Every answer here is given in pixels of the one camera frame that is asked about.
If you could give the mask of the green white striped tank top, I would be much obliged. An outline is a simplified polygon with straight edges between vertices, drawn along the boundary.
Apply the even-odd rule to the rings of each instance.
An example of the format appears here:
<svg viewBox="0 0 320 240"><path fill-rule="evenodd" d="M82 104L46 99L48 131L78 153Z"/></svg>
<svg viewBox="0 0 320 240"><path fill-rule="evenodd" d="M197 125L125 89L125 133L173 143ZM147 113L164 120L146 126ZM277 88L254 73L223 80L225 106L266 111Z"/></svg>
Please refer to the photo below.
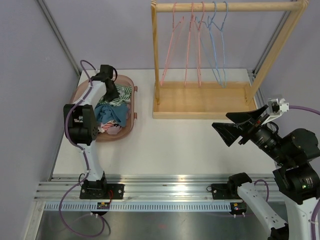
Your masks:
<svg viewBox="0 0 320 240"><path fill-rule="evenodd" d="M116 90L119 93L119 96L114 98L112 101L106 101L101 98L98 102L98 105L110 105L114 107L118 107L121 104L130 104L131 103L131 95L132 95L132 86L124 86L121 84L115 85Z"/></svg>

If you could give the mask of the blue tank top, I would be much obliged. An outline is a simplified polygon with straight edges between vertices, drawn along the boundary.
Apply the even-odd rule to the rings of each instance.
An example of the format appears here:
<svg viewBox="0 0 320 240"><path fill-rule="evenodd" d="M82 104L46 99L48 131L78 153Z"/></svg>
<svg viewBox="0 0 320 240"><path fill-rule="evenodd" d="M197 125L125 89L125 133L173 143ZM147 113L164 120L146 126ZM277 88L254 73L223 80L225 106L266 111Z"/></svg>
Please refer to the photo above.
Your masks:
<svg viewBox="0 0 320 240"><path fill-rule="evenodd" d="M100 104L94 109L94 115L98 123L106 124L115 121L121 127L127 125L127 112L128 107L125 103L119 106Z"/></svg>

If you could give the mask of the red white striped tank top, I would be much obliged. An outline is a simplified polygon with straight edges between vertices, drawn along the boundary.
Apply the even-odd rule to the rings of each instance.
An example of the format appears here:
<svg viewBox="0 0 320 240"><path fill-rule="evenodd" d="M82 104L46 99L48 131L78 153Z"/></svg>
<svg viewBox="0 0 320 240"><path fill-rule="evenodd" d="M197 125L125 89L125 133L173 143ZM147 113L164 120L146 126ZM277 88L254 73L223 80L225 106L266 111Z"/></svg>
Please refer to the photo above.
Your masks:
<svg viewBox="0 0 320 240"><path fill-rule="evenodd" d="M114 120L107 123L101 123L98 126L100 133L106 133L108 135L117 135L122 130L122 127Z"/></svg>

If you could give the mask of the blue hanger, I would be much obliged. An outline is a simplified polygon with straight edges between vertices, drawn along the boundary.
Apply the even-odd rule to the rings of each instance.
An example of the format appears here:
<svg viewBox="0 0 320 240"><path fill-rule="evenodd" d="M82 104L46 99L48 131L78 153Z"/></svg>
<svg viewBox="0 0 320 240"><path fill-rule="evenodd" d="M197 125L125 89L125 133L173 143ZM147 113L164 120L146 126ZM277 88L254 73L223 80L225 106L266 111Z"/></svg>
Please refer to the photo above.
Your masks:
<svg viewBox="0 0 320 240"><path fill-rule="evenodd" d="M218 64L217 64L218 59L217 59L216 44L215 44L214 35L212 33L212 24L213 24L212 20L215 18L216 13L217 12L215 10L212 17L210 17L208 15L206 21L198 19L198 17L196 16L195 23L198 24L198 28L201 27L201 24L204 24L204 26L206 27L206 29L208 31L209 38L210 38L210 44L211 44L211 48L212 48L212 57L209 57L209 50L206 49L203 40L201 38L199 38L199 41L200 41L200 44L201 44L202 49L204 51L204 55L206 57L206 60L210 66L212 73L213 73L213 76L214 76L216 82L222 87L223 81L222 81L220 70L219 70Z"/></svg>
<svg viewBox="0 0 320 240"><path fill-rule="evenodd" d="M212 2L214 4L214 11L217 12L218 7L217 7L217 3L215 1ZM216 30L218 30L219 34L220 34L220 40L221 40L221 47L222 47L222 64L221 64L221 68L219 68L219 63L218 63L218 53L217 53L217 47L216 47L216 42L215 42L215 48L216 48L216 55L217 55L217 66L218 69L220 71L220 75L221 75L221 79L222 79L222 88L226 88L227 87L227 74L226 74L226 52L225 52L225 40L224 40L224 26L225 26L225 22L229 13L229 5L226 1L223 2L225 7L226 7L226 12L223 18L223 21L221 22L220 25L218 25L215 22L215 17L212 20L212 34L213 33L213 27L215 27Z"/></svg>

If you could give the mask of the pink hanger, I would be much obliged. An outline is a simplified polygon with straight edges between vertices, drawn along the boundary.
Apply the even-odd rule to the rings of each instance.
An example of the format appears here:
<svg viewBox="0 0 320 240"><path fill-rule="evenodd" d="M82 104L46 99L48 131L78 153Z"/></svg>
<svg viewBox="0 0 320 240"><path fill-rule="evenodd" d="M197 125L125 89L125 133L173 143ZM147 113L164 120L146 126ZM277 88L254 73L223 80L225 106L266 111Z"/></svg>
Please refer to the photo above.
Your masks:
<svg viewBox="0 0 320 240"><path fill-rule="evenodd" d="M195 25L197 29L197 82L198 86L201 87L202 85L202 73L201 73L201 27L203 23L203 18L205 15L205 3L202 1L202 16L201 19L198 20L195 18Z"/></svg>
<svg viewBox="0 0 320 240"><path fill-rule="evenodd" d="M188 78L188 65L189 65L189 55L190 55L190 43L191 43L191 32L192 32L192 25L194 19L194 3L191 3L191 14L190 14L190 21L189 21L189 28L188 28L188 38L187 38L187 51L186 51L186 62L185 62L185 74L184 74L184 86L187 85L187 78Z"/></svg>
<svg viewBox="0 0 320 240"><path fill-rule="evenodd" d="M163 85L165 81L165 77L167 75L167 71L169 69L170 63L172 61L172 58L174 56L174 51L177 45L177 42L179 40L179 37L181 35L182 26L184 23L184 16L182 16L179 20L179 22L175 23L175 12L176 12L176 6L177 2L173 4L173 10L172 10L172 31L171 31L171 37L170 42L167 50L166 60L164 64L164 69L162 72L161 80L160 80L160 86Z"/></svg>

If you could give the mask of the lilac tank top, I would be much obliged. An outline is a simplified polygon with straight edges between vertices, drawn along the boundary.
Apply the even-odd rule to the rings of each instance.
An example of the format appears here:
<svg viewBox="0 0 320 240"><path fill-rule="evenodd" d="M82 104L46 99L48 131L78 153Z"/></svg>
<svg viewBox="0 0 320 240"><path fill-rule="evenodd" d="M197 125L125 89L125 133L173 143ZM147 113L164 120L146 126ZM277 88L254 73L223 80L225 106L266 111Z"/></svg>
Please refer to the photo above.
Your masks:
<svg viewBox="0 0 320 240"><path fill-rule="evenodd" d="M130 105L126 103L122 103L119 106L100 104L95 108L94 113L101 133L117 135L122 128L127 126Z"/></svg>

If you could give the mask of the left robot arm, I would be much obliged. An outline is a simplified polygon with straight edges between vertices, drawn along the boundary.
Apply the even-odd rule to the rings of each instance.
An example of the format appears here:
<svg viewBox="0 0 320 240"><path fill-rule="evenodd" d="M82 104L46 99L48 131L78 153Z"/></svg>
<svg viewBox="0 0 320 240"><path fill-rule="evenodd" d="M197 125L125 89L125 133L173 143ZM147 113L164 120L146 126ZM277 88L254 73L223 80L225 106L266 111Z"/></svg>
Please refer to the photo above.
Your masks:
<svg viewBox="0 0 320 240"><path fill-rule="evenodd" d="M112 200L113 187L108 186L97 153L96 139L99 130L94 110L100 99L115 89L111 83L117 79L118 72L111 65L101 65L96 75L87 77L88 85L84 93L73 103L63 107L64 132L83 159L84 178L78 181L81 186L79 198Z"/></svg>

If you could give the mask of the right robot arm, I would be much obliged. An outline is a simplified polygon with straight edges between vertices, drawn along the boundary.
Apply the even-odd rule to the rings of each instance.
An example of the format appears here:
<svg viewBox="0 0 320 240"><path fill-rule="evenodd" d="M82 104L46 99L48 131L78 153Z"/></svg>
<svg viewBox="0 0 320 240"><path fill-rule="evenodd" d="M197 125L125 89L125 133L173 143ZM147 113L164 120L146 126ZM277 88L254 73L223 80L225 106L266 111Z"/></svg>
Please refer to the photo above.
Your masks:
<svg viewBox="0 0 320 240"><path fill-rule="evenodd" d="M248 112L229 112L228 123L214 122L212 127L227 146L234 142L254 143L278 165L274 180L285 202L287 220L279 217L262 197L248 174L231 175L226 183L213 183L214 199L232 198L244 202L257 217L270 240L317 240L316 218L320 209L320 177L311 161L320 155L316 135L298 128L279 136L274 120L289 111L286 103L267 105Z"/></svg>

